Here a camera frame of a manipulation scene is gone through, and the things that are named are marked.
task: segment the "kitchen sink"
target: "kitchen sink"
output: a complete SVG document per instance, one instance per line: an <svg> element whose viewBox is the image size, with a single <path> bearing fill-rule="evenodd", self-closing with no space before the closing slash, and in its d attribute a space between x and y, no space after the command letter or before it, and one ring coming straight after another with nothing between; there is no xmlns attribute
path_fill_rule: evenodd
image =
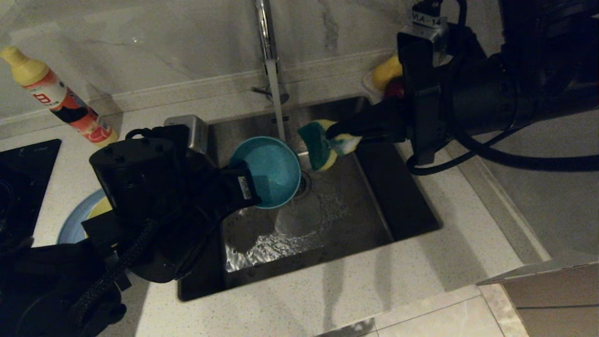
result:
<svg viewBox="0 0 599 337"><path fill-rule="evenodd" d="M260 281L438 229L438 223L393 144L360 146L325 172L310 168L297 129L315 119L339 121L370 106L364 97L283 111L286 143L302 178L295 197L277 209L249 207L225 219L204 261L179 283L179 298ZM274 114L210 125L208 156L228 165L242 141L278 137ZM210 261L221 261L214 266Z"/></svg>

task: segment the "dish soap bottle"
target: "dish soap bottle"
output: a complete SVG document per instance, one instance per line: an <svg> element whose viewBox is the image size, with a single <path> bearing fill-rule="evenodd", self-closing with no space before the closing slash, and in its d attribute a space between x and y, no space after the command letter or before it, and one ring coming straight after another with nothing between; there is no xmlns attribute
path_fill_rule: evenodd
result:
<svg viewBox="0 0 599 337"><path fill-rule="evenodd" d="M5 47L0 57L10 65L13 79L85 139L104 147L119 138L116 130L69 89L47 64L30 59L17 47Z"/></svg>

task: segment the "running water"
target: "running water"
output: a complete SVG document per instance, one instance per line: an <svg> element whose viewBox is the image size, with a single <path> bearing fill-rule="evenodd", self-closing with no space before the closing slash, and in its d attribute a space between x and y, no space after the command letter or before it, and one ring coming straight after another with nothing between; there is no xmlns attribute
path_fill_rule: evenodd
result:
<svg viewBox="0 0 599 337"><path fill-rule="evenodd" d="M279 138L285 141L285 129L283 128L283 112L281 111L281 95L279 93L279 79L277 78L277 61L267 59L266 71L268 73L268 82L270 83L270 92L273 95L274 114L277 116L277 128L279 129Z"/></svg>

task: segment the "faucet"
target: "faucet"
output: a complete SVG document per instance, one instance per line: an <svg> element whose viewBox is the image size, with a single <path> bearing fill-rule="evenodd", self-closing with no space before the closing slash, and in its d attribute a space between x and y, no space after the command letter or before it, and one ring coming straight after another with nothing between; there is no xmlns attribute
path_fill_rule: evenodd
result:
<svg viewBox="0 0 599 337"><path fill-rule="evenodd" d="M270 2L269 0L256 0L255 5L260 45L262 46L262 61L264 64L264 70L266 71L266 75L268 77L268 69L266 67L266 62L267 60L275 61L278 78L277 82L279 86L279 96L281 99L281 104L283 104L287 102L287 100L289 99L289 94L287 93L287 89L285 89L285 85L279 79L279 56L277 54L277 46L274 41L274 27L272 19L273 15L270 11ZM272 100L273 95L270 91L271 85L272 83L267 85L266 88L252 87L252 91L257 92L259 94L263 94L267 97L267 99Z"/></svg>

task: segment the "countertop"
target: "countertop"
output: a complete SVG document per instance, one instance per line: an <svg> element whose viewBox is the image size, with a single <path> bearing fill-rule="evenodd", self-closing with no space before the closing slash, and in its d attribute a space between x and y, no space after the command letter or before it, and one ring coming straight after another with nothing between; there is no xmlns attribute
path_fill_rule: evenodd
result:
<svg viewBox="0 0 599 337"><path fill-rule="evenodd" d="M291 104L314 104L367 95L363 71L288 84ZM268 110L249 91L108 116L121 139L131 129L162 125L171 116L198 115L207 122ZM0 151L62 139L35 229L35 246L56 243L69 213L99 183L88 163L97 148L67 125L0 140ZM409 143L398 147L409 155ZM448 159L441 151L438 160ZM507 272L522 262L458 168L417 183L442 229L336 261L309 267L190 302L177 284L132 277L123 294L128 313L102 336L314 336L398 305Z"/></svg>

